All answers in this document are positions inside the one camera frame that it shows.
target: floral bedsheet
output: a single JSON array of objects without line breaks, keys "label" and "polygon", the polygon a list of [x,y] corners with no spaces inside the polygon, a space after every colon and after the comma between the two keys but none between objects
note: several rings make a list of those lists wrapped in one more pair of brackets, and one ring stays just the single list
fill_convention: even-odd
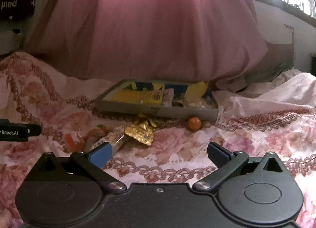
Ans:
[{"label": "floral bedsheet", "polygon": [[[113,84],[66,77],[21,52],[0,62],[0,118],[39,123],[43,128],[42,135],[29,142],[0,142],[0,211],[11,212],[10,227],[22,224],[15,193],[43,152],[68,156],[64,139],[68,133],[98,133],[115,140],[133,121],[130,116],[106,116],[93,110],[93,99]],[[206,153],[210,141],[250,156],[275,151],[304,194],[297,223],[316,228],[316,78],[290,70],[242,93],[219,91],[214,96],[221,106],[217,122],[205,122],[192,133],[183,121],[158,119],[150,147],[128,142],[104,170],[127,185],[193,184],[215,170]]]}]

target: screw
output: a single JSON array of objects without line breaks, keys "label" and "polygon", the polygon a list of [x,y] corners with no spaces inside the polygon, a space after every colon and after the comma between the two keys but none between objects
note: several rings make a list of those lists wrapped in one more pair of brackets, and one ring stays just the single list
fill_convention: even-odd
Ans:
[{"label": "screw", "polygon": [[165,189],[164,188],[156,188],[156,192],[164,192]]},{"label": "screw", "polygon": [[124,184],[122,182],[111,182],[109,183],[109,188],[112,190],[121,190],[124,188]]},{"label": "screw", "polygon": [[208,182],[197,182],[195,188],[198,190],[207,190],[211,185]]}]

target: pink curtain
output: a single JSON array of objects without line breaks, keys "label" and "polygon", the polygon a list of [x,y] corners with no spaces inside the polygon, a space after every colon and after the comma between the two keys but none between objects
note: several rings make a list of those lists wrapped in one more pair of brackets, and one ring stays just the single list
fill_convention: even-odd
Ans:
[{"label": "pink curtain", "polygon": [[267,49],[253,0],[44,0],[25,49],[68,76],[230,80]]}]

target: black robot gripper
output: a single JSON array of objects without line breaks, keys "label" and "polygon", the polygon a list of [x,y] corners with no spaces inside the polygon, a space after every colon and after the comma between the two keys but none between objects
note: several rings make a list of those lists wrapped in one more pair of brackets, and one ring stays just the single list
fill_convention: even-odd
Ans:
[{"label": "black robot gripper", "polygon": [[16,194],[28,228],[298,228],[303,195],[274,152],[252,158],[211,142],[216,171],[193,184],[132,183],[102,171],[112,148],[44,153]]}]

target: small orange sphere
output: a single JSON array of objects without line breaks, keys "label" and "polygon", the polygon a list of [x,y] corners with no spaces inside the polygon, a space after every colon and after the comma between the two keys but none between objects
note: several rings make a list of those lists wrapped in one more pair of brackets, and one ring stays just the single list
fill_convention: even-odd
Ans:
[{"label": "small orange sphere", "polygon": [[189,118],[188,128],[191,131],[198,131],[202,126],[202,122],[198,117]]}]

